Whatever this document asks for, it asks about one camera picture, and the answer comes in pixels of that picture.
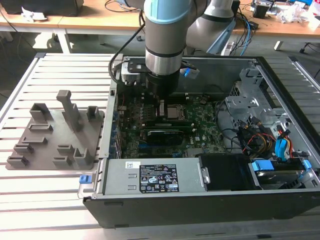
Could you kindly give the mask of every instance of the black box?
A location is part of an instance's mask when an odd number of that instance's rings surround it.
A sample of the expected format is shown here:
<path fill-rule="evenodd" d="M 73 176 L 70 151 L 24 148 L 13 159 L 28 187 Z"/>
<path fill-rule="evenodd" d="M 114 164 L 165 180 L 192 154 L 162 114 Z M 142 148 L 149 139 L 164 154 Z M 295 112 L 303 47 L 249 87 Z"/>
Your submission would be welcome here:
<path fill-rule="evenodd" d="M 60 15 L 75 17 L 78 15 L 84 0 L 0 0 L 8 14 L 21 14 L 25 10 L 44 13 L 44 15 Z"/>
<path fill-rule="evenodd" d="M 201 167 L 208 170 L 208 191 L 258 190 L 249 169 L 249 157 L 243 154 L 205 153 L 200 154 Z"/>

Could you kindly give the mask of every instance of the motherboard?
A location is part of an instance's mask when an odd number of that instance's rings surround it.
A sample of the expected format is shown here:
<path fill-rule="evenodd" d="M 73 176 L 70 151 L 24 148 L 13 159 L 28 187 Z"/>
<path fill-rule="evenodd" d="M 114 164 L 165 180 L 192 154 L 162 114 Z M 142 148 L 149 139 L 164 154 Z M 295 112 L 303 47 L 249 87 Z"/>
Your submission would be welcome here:
<path fill-rule="evenodd" d="M 120 97 L 118 157 L 194 158 L 226 152 L 215 121 L 217 102 L 210 96 L 186 94 L 172 96 L 162 106 L 158 102 L 143 94 Z"/>

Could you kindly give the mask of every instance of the green circuit board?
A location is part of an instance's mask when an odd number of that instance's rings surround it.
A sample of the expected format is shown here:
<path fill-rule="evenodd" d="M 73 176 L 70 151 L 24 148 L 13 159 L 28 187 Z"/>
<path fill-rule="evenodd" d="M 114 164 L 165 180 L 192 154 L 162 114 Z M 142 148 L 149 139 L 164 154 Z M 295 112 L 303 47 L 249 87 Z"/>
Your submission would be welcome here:
<path fill-rule="evenodd" d="M 195 131 L 183 136 L 182 144 L 176 146 L 148 146 L 141 136 L 143 123 L 152 119 L 154 106 L 137 99 L 126 106 L 127 115 L 122 120 L 121 157 L 138 158 L 193 158 L 201 153 L 226 152 L 223 136 L 215 123 L 215 102 L 202 95 L 189 96 L 187 104 L 177 104 L 184 112 L 184 120 L 193 122 Z"/>

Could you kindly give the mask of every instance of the blue latch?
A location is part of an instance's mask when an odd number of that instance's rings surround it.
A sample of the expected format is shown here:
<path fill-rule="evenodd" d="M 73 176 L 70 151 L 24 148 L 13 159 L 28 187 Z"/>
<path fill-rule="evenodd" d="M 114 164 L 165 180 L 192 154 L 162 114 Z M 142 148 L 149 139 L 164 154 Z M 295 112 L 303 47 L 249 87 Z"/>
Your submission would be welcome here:
<path fill-rule="evenodd" d="M 188 68 L 185 70 L 184 77 L 186 78 L 189 73 L 190 73 L 190 68 L 188 67 Z"/>
<path fill-rule="evenodd" d="M 79 179 L 80 184 L 91 184 L 92 176 L 91 175 L 81 175 Z"/>
<path fill-rule="evenodd" d="M 273 171 L 275 170 L 270 160 L 255 160 L 252 163 L 253 170 L 257 171 Z"/>
<path fill-rule="evenodd" d="M 309 162 L 309 160 L 303 160 L 302 163 L 303 163 L 303 165 L 304 165 L 304 167 L 305 167 L 306 170 L 312 168 L 311 163 Z"/>
<path fill-rule="evenodd" d="M 286 162 L 287 161 L 287 159 L 285 158 L 285 151 L 286 151 L 286 148 L 287 148 L 287 143 L 288 142 L 283 138 L 277 139 L 276 142 L 275 142 L 275 148 L 274 148 L 275 155 L 278 158 L 281 158 L 282 162 Z"/>

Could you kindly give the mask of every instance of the blue cable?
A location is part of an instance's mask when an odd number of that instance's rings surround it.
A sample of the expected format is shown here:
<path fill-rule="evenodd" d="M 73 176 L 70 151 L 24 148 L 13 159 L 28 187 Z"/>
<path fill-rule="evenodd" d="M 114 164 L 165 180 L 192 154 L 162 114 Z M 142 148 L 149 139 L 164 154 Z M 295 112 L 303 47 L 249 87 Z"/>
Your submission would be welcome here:
<path fill-rule="evenodd" d="M 245 20 L 246 24 L 248 25 L 248 35 L 246 36 L 246 40 L 245 40 L 245 44 L 244 44 L 244 47 L 242 49 L 242 52 L 240 54 L 240 56 L 242 56 L 245 51 L 247 50 L 247 47 L 248 47 L 248 40 L 249 40 L 249 37 L 250 37 L 250 24 L 247 20 Z"/>

